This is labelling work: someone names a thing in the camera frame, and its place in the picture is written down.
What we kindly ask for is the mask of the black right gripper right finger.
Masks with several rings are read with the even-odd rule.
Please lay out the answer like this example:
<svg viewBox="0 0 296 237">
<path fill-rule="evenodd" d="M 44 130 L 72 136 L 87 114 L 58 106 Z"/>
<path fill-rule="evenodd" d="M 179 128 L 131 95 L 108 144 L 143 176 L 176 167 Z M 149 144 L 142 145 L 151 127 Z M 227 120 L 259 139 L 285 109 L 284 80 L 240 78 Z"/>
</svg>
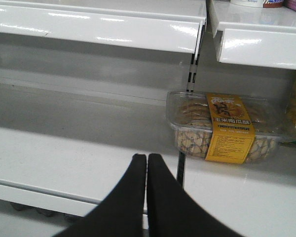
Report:
<svg viewBox="0 0 296 237">
<path fill-rule="evenodd" d="M 148 156 L 148 226 L 151 237 L 240 237 L 199 206 L 160 154 Z"/>
</svg>

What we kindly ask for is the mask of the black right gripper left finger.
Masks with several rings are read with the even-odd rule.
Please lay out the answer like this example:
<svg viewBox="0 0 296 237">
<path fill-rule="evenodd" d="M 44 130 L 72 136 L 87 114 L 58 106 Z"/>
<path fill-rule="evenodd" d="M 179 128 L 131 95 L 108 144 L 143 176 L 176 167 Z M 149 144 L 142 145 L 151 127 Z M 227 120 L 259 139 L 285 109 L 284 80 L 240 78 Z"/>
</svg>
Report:
<svg viewBox="0 0 296 237">
<path fill-rule="evenodd" d="M 135 154 L 113 190 L 85 217 L 57 237 L 142 237 L 146 155 Z"/>
</svg>

